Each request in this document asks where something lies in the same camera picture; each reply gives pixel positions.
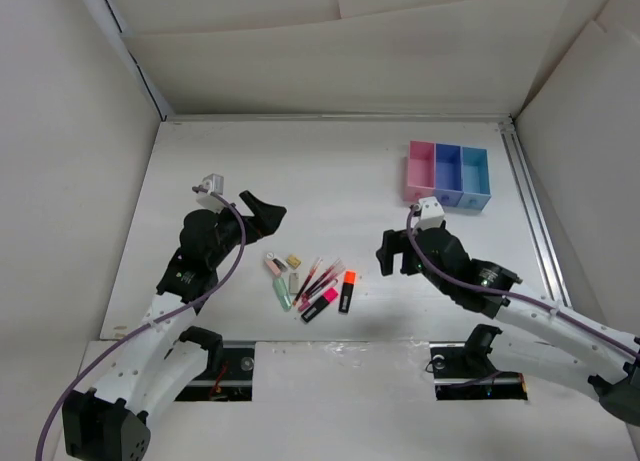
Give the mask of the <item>orange highlighter black body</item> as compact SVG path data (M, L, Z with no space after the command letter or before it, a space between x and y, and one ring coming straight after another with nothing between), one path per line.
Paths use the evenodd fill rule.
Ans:
M354 271L345 272L338 307L341 314L349 313L356 277L357 275Z

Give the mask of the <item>pink highlighter black body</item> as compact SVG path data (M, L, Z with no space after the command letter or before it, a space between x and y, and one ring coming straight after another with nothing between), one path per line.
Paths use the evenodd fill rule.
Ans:
M335 288L328 289L303 312L301 315L302 321L309 323L337 298L338 291Z

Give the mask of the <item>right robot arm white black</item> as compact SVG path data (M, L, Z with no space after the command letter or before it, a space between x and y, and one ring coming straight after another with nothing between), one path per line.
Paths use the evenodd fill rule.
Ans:
M519 276L472 259L444 225L387 230L376 252L382 275L402 257L404 275L423 275L466 311L491 319L474 328L462 350L473 374L519 372L597 401L610 415L639 423L639 338L536 296Z

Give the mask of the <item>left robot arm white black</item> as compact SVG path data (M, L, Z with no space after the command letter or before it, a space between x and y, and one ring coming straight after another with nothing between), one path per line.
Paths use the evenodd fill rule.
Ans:
M201 209L183 221L179 246L138 328L114 344L118 356L87 391L70 390L62 404L66 452L79 460L141 460L160 414L197 376L222 368L222 338L194 321L221 287L217 269L231 253L273 235L287 210L249 191L250 214L202 186Z

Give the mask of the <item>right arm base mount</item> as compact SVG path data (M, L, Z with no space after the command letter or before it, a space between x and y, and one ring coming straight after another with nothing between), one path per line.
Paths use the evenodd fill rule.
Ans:
M430 360L425 372L433 376L438 401L527 401L522 374L499 371L489 361L491 344L502 331L480 324L466 341L429 343Z

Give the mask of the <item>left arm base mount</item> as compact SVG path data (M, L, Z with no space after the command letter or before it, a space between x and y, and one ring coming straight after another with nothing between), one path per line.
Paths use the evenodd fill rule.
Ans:
M178 394L179 402L249 402L252 400L255 343L224 341L213 331L191 326L180 341L199 345L207 352L205 370Z

